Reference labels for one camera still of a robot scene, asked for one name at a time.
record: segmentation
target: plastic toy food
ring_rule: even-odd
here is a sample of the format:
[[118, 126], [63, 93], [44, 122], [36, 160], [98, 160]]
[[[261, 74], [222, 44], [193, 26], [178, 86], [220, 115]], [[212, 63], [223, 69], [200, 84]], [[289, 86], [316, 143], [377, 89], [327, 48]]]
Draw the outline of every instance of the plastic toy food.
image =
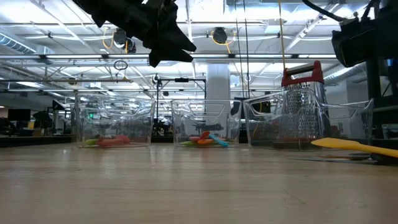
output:
[[130, 139], [127, 136], [119, 135], [114, 139], [99, 139], [97, 141], [97, 145], [101, 147], [113, 147], [113, 146], [122, 146], [125, 144], [129, 144]]

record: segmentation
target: transparent storage container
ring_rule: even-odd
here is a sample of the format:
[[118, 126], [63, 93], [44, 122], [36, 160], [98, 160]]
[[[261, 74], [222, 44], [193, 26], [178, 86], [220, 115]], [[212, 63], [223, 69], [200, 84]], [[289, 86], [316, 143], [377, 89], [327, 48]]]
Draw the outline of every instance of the transparent storage container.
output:
[[[171, 104], [175, 146], [236, 147], [239, 144], [241, 101], [172, 100]], [[222, 146], [210, 137], [197, 141], [205, 131], [228, 145]]]
[[[268, 113], [260, 112], [259, 104], [268, 105]], [[300, 89], [244, 100], [243, 106], [253, 148], [319, 151], [325, 148], [312, 145], [316, 139], [350, 139], [363, 144], [371, 139], [372, 100], [328, 105], [312, 90]]]
[[155, 101], [77, 94], [76, 138], [79, 147], [149, 146]]

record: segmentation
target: light wood surface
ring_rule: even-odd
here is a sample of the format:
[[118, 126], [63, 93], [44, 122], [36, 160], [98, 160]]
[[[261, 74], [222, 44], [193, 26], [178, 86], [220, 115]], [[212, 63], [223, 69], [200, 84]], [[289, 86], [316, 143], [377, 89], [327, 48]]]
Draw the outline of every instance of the light wood surface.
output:
[[280, 152], [0, 149], [0, 223], [398, 223], [398, 167]]

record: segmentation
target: orange toy vegetable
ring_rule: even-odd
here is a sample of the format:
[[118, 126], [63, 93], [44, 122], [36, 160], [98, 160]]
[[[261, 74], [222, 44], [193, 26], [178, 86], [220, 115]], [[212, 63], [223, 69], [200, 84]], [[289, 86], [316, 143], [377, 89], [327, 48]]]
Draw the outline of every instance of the orange toy vegetable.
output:
[[213, 142], [214, 142], [214, 140], [212, 140], [212, 139], [201, 139], [198, 141], [198, 144], [211, 144]]

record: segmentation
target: metal grater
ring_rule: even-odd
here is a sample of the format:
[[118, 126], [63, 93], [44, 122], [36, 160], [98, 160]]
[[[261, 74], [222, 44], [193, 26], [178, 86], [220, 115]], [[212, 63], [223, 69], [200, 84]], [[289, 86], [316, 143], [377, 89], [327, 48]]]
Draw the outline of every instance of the metal grater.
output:
[[[292, 75], [311, 72], [312, 76], [292, 79]], [[279, 138], [282, 141], [311, 141], [324, 130], [319, 103], [326, 103], [323, 73], [319, 61], [285, 69], [282, 88], [286, 99], [282, 105]]]

